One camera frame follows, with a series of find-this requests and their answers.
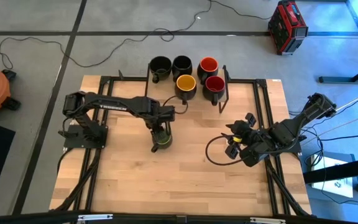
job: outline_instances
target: red case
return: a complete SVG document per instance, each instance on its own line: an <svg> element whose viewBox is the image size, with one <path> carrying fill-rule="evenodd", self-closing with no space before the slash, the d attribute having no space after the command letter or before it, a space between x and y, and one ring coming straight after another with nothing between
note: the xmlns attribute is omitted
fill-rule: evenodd
<svg viewBox="0 0 358 224"><path fill-rule="evenodd" d="M308 35L308 27L295 1L279 1L268 22L268 31L277 48L277 54L292 54Z"/></svg>

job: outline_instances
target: floor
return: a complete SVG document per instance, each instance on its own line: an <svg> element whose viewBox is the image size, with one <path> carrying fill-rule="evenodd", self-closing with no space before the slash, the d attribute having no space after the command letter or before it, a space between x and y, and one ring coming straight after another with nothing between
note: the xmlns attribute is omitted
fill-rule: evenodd
<svg viewBox="0 0 358 224"><path fill-rule="evenodd" d="M158 27L175 30L187 27L196 12L207 10L209 6L207 0L83 1L86 2L85 11L76 28L74 24L81 0L0 0L0 31L28 31L15 38L38 35L42 40L61 43L63 49L68 45L69 51L72 48L72 58L82 65L90 65L104 59L124 39L139 40L143 36L114 35L110 32L107 35L82 34L70 38L73 26L74 31L78 29L79 33L152 31ZM277 0L260 0L258 4L252 0L220 1L240 13L260 17L271 16L277 5ZM358 0L352 0L351 3L358 16ZM338 105L357 98L358 85L329 85L316 81L322 75L353 76L358 73L358 36L349 35L358 32L358 28L348 7L344 2L299 1L297 5L309 31L315 32L315 35L309 36L293 55L285 57L276 55L270 37L262 35L266 31L268 20L241 17L216 3L213 3L208 13L197 17L189 31L255 33L249 33L248 36L177 35L171 42L164 42L153 35L143 42L126 42L106 63L91 68L81 68L72 61L67 63L67 67L61 67L63 55L56 44L44 44L36 40L7 40L2 45L2 51L11 58L13 70L18 74L11 88L13 96L22 102L22 108L16 112L0 111L0 125L16 131L0 178L0 215L12 212L30 154L36 145L35 139L41 128L44 112L47 105L52 105L52 115L50 122L44 127L47 132L23 212L48 210L56 178L56 164L62 154L63 138L57 131L62 126L64 96L78 91L83 75L116 76L120 69L127 76L145 76L147 63L156 55L172 59L177 55L187 55L194 64L208 55L215 57L221 65L225 64L233 78L281 79L288 108L292 111L301 110L307 96L314 92L326 94ZM62 33L52 35L41 31ZM0 42L6 37L3 35L0 33ZM54 105L49 101L53 87L60 89ZM316 129L320 133L356 117L358 104ZM358 134L358 122L328 133L325 137L354 134ZM324 145L327 151L353 153L358 159L358 139L330 141ZM304 147L317 149L314 142ZM322 211L321 203L323 202L312 202L313 213L333 219L343 218L343 209L354 208L354 205L343 208L332 202L337 209L327 213ZM349 221L358 221L357 215L347 214L345 217Z"/></svg>

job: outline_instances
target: black cable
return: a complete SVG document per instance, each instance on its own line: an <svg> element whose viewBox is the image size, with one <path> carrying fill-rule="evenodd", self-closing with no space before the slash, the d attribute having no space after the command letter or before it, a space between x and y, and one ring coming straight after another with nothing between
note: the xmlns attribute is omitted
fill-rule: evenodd
<svg viewBox="0 0 358 224"><path fill-rule="evenodd" d="M67 148L67 150L60 156L59 161L57 162L57 174L59 174L60 164L62 163L63 158L72 150L73 148Z"/></svg>
<svg viewBox="0 0 358 224"><path fill-rule="evenodd" d="M226 137L239 137L238 135L235 135L235 134L229 134L229 135L224 135L224 136L218 136L218 137L215 137L215 138L212 138L206 145L205 147L205 156L207 158L207 160L209 160L212 164L215 164L215 165L218 165L218 166L229 166L229 165L233 165L233 164L236 164L236 163L239 163L239 162L242 162L243 160L246 160L247 158L243 158L243 159L239 159L239 160L236 160L234 162L228 162L228 163L225 163L225 164L222 164L222 163L218 163L218 162L215 162L213 161L209 155L208 155L208 148L209 148L209 145L217 140L217 139L220 139L220 138L226 138Z"/></svg>
<svg viewBox="0 0 358 224"><path fill-rule="evenodd" d="M216 2L216 3L218 3L218 4L220 4L221 6L224 6L224 7L228 7L228 8L230 8L230 9L232 9L235 13L237 13L237 15L239 15L239 16L246 16L246 17L253 17L253 18L258 18L258 19L263 19L263 20L266 20L266 19L270 19L271 18L271 16L269 17L269 18L262 18L262 17L259 17L259 16L251 16L251 15L247 15L247 14L240 14L239 12L237 12L233 7L231 7L231 6L227 6L227 5L225 5L225 4L222 4L222 3L220 3L220 2L218 2L218 1L215 1L215 0L210 0L211 2Z"/></svg>
<svg viewBox="0 0 358 224"><path fill-rule="evenodd" d="M3 64L7 69L13 69L13 63L12 63L11 59L10 59L5 53L2 53L2 52L1 52L1 47L2 47L2 44L3 44L6 40L9 40L9 39L11 39L11 40L16 40L16 41L25 41L25 40L33 39L33 40L37 40L37 41L40 41L40 42L43 42L43 43L46 43L46 44L57 44L57 45L60 46L60 51L62 52L62 54L67 57L65 51L63 50L63 45L62 45L61 43L57 42L57 41L46 41L46 40L38 39L38 38L36 38L36 37L26 37L26 38L23 38L23 39L17 39L17 38L13 38L13 37L6 37L5 39L3 39L3 40L0 42L0 55L1 55L1 57L2 57L2 64ZM7 66L7 65L5 64L4 58L6 58L6 59L9 61L9 63L11 64L11 66Z"/></svg>
<svg viewBox="0 0 358 224"><path fill-rule="evenodd" d="M296 135L295 139L292 141L292 143L291 143L289 146L284 147L283 149L276 150L276 151L260 152L259 154L276 154L276 153L281 153L281 152L288 152L288 150L291 149L292 147L294 147L295 144L298 142L299 135L300 135L301 129L302 129L302 124L303 124L305 121L306 121L306 118L303 118L303 119L301 120L301 122L299 123L298 131L296 132L297 135Z"/></svg>
<svg viewBox="0 0 358 224"><path fill-rule="evenodd" d="M183 99L181 99L179 96L171 96L171 97L169 97L167 100L165 100L165 102L162 104L162 106L165 106L165 104L167 104L168 101L170 101L171 99L173 99L173 98L175 98L175 97L179 98L180 100L183 100ZM182 112L176 112L176 111L175 111L176 114L184 114L184 113L187 112L187 109L189 108L189 103L188 103L187 101L185 101L185 102L186 102L186 108L185 108L185 110L182 111Z"/></svg>
<svg viewBox="0 0 358 224"><path fill-rule="evenodd" d="M353 104L351 104L350 106L347 106L346 108L344 108L341 112L339 112L339 113L337 113L337 114L334 114L334 116L332 116L332 117L330 117L330 118L324 119L324 120L323 120L322 122L320 122L320 123L316 123L316 124L312 125L312 127L310 127L310 128L313 128L313 127L315 127L315 126L318 125L318 124L323 124L324 121L327 121L327 120L329 120L329 119L332 119L332 118L334 118L335 116L337 116L337 115L343 113L346 109L348 109L348 108L354 106L356 103L358 103L358 100L357 100L356 102L354 102Z"/></svg>
<svg viewBox="0 0 358 224"><path fill-rule="evenodd" d="M63 131L63 137L66 137L66 127L65 127L65 124L66 124L66 121L70 119L70 118L65 118L63 120L63 123L62 123L62 131Z"/></svg>
<svg viewBox="0 0 358 224"><path fill-rule="evenodd" d="M324 181L323 181L323 186L321 188L321 193L325 196L327 196L329 199L331 199L333 202L337 203L337 204L343 204L343 203L347 203L347 202L354 202L354 203L358 203L358 201L355 201L355 200L346 200L344 202L337 202L335 199L333 199L332 197L330 197L329 195L325 194L323 189L324 189L324 184L326 183L326 179L327 179L327 169L326 169L326 162L325 162L325 159L323 157L323 165L324 165Z"/></svg>
<svg viewBox="0 0 358 224"><path fill-rule="evenodd" d="M146 36L144 36L142 39L140 40L134 40L134 39L131 39L131 38L126 38L124 39L119 45L117 45L115 48L112 49L112 51L110 52L110 54L105 58L103 59L102 61L100 62L97 62L97 63L94 63L94 64L90 64L90 65L82 65L80 63L78 63L75 59L73 59L72 57L66 55L65 51L63 50L63 45L57 41L46 41L46 40L41 40L41 39L38 39L36 37L26 37L24 39L16 39L16 38L13 38L13 37L6 37L5 39L3 39L1 42L0 42L0 55L2 57L2 64L7 68L7 69L13 69L13 63L11 62L11 59L5 54L5 53L2 53L1 52L1 47L2 47L2 44L8 40L8 39L11 39L11 40L16 40L16 41L24 41L24 40L28 40L28 39L34 39L34 40L38 40L40 42L43 42L43 43L46 43L46 44L58 44L60 46L60 51L62 52L62 54L66 57L68 57L72 62L74 62L77 66L81 67L81 68L90 68L90 67L95 67L95 66L98 66L98 65L101 65L102 63L104 63L105 61L109 60L111 58L111 56L113 55L113 53L118 49L120 48L122 45L125 44L126 41L128 40L131 40L133 42L142 42L144 41L146 38L148 38L150 35L152 35L154 32L157 32L157 31L164 31L161 35L159 35L160 39L162 39L163 41L165 42L170 42L172 41L174 38L175 38L175 35L174 33L176 32L182 32L182 31L186 31L188 29L190 29L190 27L192 27L194 25L194 23L197 21L197 17L199 14L201 13L204 13L204 12L209 12L212 8L212 2L216 2L218 4L220 4L221 6L224 6L224 7L228 7L230 9L232 9L235 13L237 13L239 16L246 16L246 17L254 17L254 18L258 18L258 19L270 19L271 17L269 18L262 18L262 17L259 17L259 16L252 16L252 15L247 15L247 14L240 14L238 13L233 7L231 6L227 6L225 4L222 4L218 1L215 1L215 0L207 0L209 1L209 7L207 10L205 11L200 11L200 12L197 12L194 17L193 17L193 22L191 22L191 24L186 27L186 28L183 28L183 29L177 29L177 30L168 30L168 29L165 29L165 28L156 28L154 29L153 31L151 31L150 33L148 33ZM163 37L165 35L170 35L171 37L169 39L164 39ZM7 66L5 64L5 60L4 59L7 59L9 61L9 63L11 64L10 66Z"/></svg>
<svg viewBox="0 0 358 224"><path fill-rule="evenodd" d="M317 132L316 132L316 134L315 134L315 133L312 133L311 131L307 131L307 132L309 132L309 133L314 134L315 136L317 136ZM305 164L308 165L308 166L313 167L313 166L317 165L321 160L323 160L323 165L324 165L324 181L323 181L323 186L322 186L322 188L321 188L321 193L322 193L323 195L327 196L329 199L331 199L333 202L335 202L335 203L337 203L337 204L343 204L343 203L347 203L347 202L355 202L355 203L358 203L358 201L355 201L355 200L346 200L346 201L344 201L344 202L337 202L335 199L333 199L332 197L330 197L329 195L327 195L327 194L324 193L323 189L324 189L325 181L326 181L326 178L327 178L327 170L326 170L326 163L325 163L325 159L324 159L324 151L323 151L323 143L322 143L323 139L319 139L319 138L318 138L318 141L320 141L320 145L321 145L321 146L319 146L319 147L320 147L321 150L320 150L320 151L316 151L315 153L312 153L312 155L313 155L313 154L316 154L316 153L319 153L318 156L314 159L314 161L313 161L310 165L307 164L306 160L307 160L308 158L310 158L312 155L308 156L308 157L305 159Z"/></svg>
<svg viewBox="0 0 358 224"><path fill-rule="evenodd" d="M344 136L344 137L338 137L338 138L332 138L332 139L320 139L320 141L332 141L332 140L338 140L338 139L346 139L346 138L357 138L358 135L355 136Z"/></svg>
<svg viewBox="0 0 358 224"><path fill-rule="evenodd" d="M309 133L311 133L311 134L313 134L313 135L315 135L315 136L317 136L318 134L317 134L317 131L316 131L316 129L315 128L311 128L311 129L313 129L314 130L314 133L312 133L311 131L308 131L308 130L303 130L303 131L306 131L306 132L309 132ZM321 140L320 140L320 138L317 138L317 145L318 145L318 147L320 148L320 150L318 150L318 151L316 151L316 152L314 152L314 153L312 153L312 154L310 154L308 157L306 157L305 159L304 159L304 163L305 163L305 165L306 166L308 166L308 167L310 167L310 168L312 168L313 166L315 166L315 165L317 165L321 160L322 160L322 158L323 158L323 156L324 156L324 146L323 146L323 142L321 142ZM317 155L316 157L315 157L315 159L313 159L313 161L311 161L310 162L310 164L308 164L307 163L307 160L309 159L309 158L311 158L313 155Z"/></svg>

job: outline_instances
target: wooden table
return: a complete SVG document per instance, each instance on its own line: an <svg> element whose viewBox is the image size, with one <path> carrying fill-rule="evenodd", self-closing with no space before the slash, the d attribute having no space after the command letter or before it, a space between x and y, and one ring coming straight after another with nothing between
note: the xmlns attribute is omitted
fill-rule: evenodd
<svg viewBox="0 0 358 224"><path fill-rule="evenodd" d="M84 76L81 90L98 91L100 76ZM166 84L149 83L148 96L163 102L172 96L172 79ZM146 82L114 82L113 96L142 96ZM144 121L129 113L110 111L108 141L101 154L92 210L98 212L154 213L187 215L271 216L264 162L254 167L243 163L216 166L205 158L205 145L221 132L230 133L225 124L257 116L252 85L230 83L229 101L222 114L202 97L201 88L189 101L185 114L171 123L173 144L151 153L152 140ZM280 80L267 80L274 121L288 118L287 104ZM267 116L261 96L264 121ZM180 100L169 102L181 111ZM217 162L230 162L224 150L226 140L214 142L209 151ZM80 175L84 149L74 149L62 161L50 208L59 206L73 190ZM311 212L302 171L293 154L282 154L285 183L294 198ZM85 207L87 186L80 208ZM280 191L276 187L279 211Z"/></svg>

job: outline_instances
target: mug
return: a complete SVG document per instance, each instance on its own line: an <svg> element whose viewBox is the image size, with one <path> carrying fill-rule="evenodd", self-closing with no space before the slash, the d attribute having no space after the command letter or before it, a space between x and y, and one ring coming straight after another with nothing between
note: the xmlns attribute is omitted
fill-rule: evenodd
<svg viewBox="0 0 358 224"><path fill-rule="evenodd" d="M205 80L209 77L218 75L218 61L212 57L205 57L201 59L197 68L197 76L201 84L205 84Z"/></svg>
<svg viewBox="0 0 358 224"><path fill-rule="evenodd" d="M167 57L157 56L150 61L150 71L153 74L154 83L167 79L171 73L171 69L172 63Z"/></svg>
<svg viewBox="0 0 358 224"><path fill-rule="evenodd" d="M205 80L203 86L203 95L209 100L213 106L218 104L218 100L222 98L225 91L225 84L223 78L219 76L212 76Z"/></svg>
<svg viewBox="0 0 358 224"><path fill-rule="evenodd" d="M197 92L196 79L191 75L181 75L177 79L175 85L175 94L181 98L182 104L186 105L188 100L191 100Z"/></svg>
<svg viewBox="0 0 358 224"><path fill-rule="evenodd" d="M190 58L181 55L177 56L172 63L172 74L173 81L176 82L179 76L192 74L193 73L193 65L191 64Z"/></svg>

